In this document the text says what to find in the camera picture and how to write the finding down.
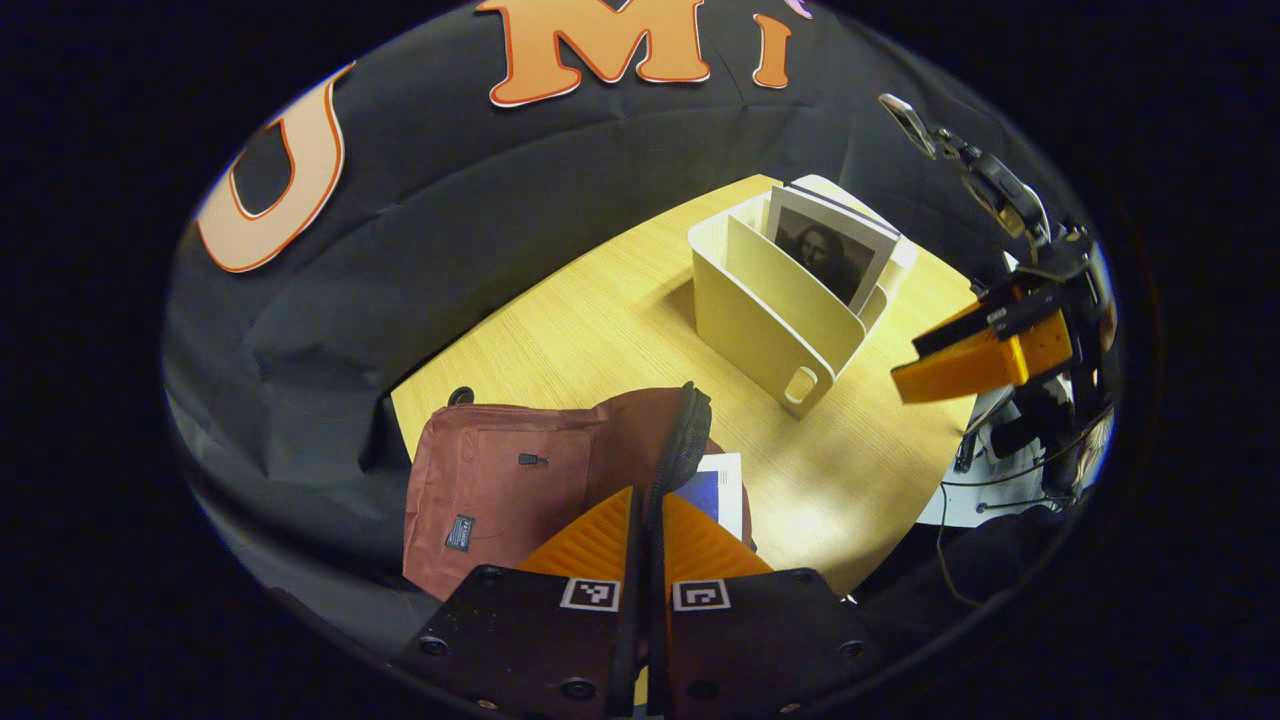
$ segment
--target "mona lisa picture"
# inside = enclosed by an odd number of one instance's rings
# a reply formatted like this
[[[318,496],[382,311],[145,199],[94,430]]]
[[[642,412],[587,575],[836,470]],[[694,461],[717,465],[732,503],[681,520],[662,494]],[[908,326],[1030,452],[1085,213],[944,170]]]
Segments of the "mona lisa picture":
[[[765,237],[858,314],[888,264],[899,233],[849,208],[774,187]]]

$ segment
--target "orange letter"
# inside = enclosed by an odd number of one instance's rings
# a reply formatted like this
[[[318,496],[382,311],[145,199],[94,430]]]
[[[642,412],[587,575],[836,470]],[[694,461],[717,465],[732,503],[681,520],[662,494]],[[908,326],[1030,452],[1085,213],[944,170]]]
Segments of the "orange letter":
[[[256,215],[244,210],[236,192],[234,163],[218,178],[196,214],[196,227],[219,268],[243,273],[265,264],[307,229],[329,200],[346,154],[333,111],[333,85],[352,65],[307,91],[268,123],[280,126],[291,172],[284,195],[270,208]]]
[[[791,28],[768,15],[751,15],[760,26],[760,67],[751,79],[762,87],[782,90],[787,86],[787,38]]]
[[[649,82],[701,82],[712,68],[698,45],[703,0],[627,0],[621,10],[603,0],[485,0],[479,12],[502,13],[507,79],[489,91],[500,108],[572,92],[582,73],[561,63],[564,38],[604,82],[618,82],[648,36],[636,74]]]

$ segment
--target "letter m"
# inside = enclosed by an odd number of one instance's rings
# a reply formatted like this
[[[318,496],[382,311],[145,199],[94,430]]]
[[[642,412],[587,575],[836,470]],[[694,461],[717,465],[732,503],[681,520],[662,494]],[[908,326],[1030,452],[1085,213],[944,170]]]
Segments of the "letter m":
[[[636,74],[649,82],[701,82],[710,77],[698,40],[703,0],[485,0],[477,12],[502,13],[507,79],[489,91],[494,105],[515,108],[572,92],[582,73],[561,63],[559,41],[604,82],[618,82],[640,41],[648,54]]]

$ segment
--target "light wood tabletop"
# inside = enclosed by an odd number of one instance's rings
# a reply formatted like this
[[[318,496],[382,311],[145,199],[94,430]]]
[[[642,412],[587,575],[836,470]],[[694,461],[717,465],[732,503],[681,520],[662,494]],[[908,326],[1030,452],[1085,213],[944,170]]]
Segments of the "light wood tabletop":
[[[902,405],[890,369],[915,360],[911,338],[973,293],[920,249],[867,345],[796,420],[694,324],[689,228],[774,184],[746,178],[620,234],[433,357],[392,391],[410,456],[428,418],[460,386],[483,404],[579,409],[694,380],[712,398],[712,438],[742,454],[760,557],[776,569],[814,568],[836,592],[851,591],[924,509],[973,407],[972,396]]]

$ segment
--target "white file organizer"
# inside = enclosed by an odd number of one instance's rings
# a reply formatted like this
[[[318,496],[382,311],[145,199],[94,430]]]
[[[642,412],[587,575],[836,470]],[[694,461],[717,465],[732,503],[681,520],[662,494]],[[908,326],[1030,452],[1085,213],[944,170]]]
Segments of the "white file organizer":
[[[794,184],[883,220],[831,181],[809,176]],[[792,415],[804,418],[884,315],[918,250],[899,236],[890,264],[855,315],[762,234],[768,211],[769,193],[764,193],[689,229],[698,334]],[[804,377],[813,383],[808,392],[797,389]]]

